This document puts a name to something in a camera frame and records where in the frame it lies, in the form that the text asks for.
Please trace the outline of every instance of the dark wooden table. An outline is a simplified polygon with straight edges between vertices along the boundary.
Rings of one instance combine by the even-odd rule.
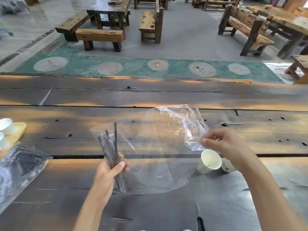
[[[87,13],[89,15],[94,15],[96,25],[99,29],[102,29],[103,26],[109,27],[120,27],[124,32],[125,38],[125,26],[129,26],[129,5],[131,0],[123,0],[121,4],[109,5],[109,0],[97,0],[92,4],[91,7],[87,7]],[[102,21],[100,14],[107,14],[108,21]]]
[[[21,142],[55,157],[0,215],[0,230],[71,230],[102,157],[89,129],[120,118],[137,127],[138,112],[183,103],[199,107],[210,128],[237,123],[229,126],[262,157],[291,206],[307,219],[306,88],[183,78],[0,75],[0,118],[26,122]],[[164,122],[160,130],[168,138]],[[197,231],[198,217],[206,231],[260,230],[246,188],[240,173],[217,170],[163,194],[113,195],[100,230]]]
[[[289,56],[304,36],[308,35],[308,18],[295,15],[273,6],[248,6],[247,9],[251,10],[256,15],[266,17],[271,22],[278,23],[294,30],[288,42],[277,54],[281,59]]]

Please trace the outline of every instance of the left hand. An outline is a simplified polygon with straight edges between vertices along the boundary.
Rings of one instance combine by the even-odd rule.
[[[121,162],[119,162],[113,169],[110,169],[107,159],[103,159],[103,161],[99,163],[94,176],[94,182],[89,194],[92,194],[102,206],[106,206],[111,197],[115,183],[114,177],[122,170],[124,170],[125,173],[129,171],[130,164],[128,160],[125,159],[124,155],[121,153],[118,153],[118,155]]]

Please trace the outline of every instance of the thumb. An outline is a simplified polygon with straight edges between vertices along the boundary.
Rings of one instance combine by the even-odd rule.
[[[125,162],[121,161],[112,170],[108,172],[108,175],[110,177],[115,177],[123,170],[124,167],[125,167]]]
[[[201,139],[201,144],[212,150],[219,151],[221,148],[221,141],[210,140],[210,139]]]

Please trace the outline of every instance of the white ceramic cup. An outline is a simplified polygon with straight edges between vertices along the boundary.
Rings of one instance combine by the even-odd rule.
[[[16,128],[12,119],[10,118],[3,118],[0,119],[0,132],[4,135],[13,135],[16,132]]]
[[[231,164],[230,160],[228,160],[226,158],[222,158],[221,161],[222,161],[221,168],[226,173],[231,173],[231,172],[237,171],[236,168]]]
[[[199,159],[197,170],[201,174],[206,174],[221,167],[220,155],[213,150],[204,150]]]
[[[5,136],[0,132],[0,150],[4,150],[10,146],[10,143],[5,139]]]

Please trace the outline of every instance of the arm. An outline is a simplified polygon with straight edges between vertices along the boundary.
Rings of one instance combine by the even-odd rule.
[[[308,230],[288,204],[271,173],[235,131],[229,128],[211,130],[201,138],[201,143],[221,152],[242,173],[263,231]]]
[[[123,169],[124,172],[129,171],[129,162],[124,159],[123,155],[113,169],[110,169],[108,161],[104,159],[97,167],[92,188],[90,189],[86,200],[84,201],[73,231],[97,231],[104,207],[111,197],[114,177]]]

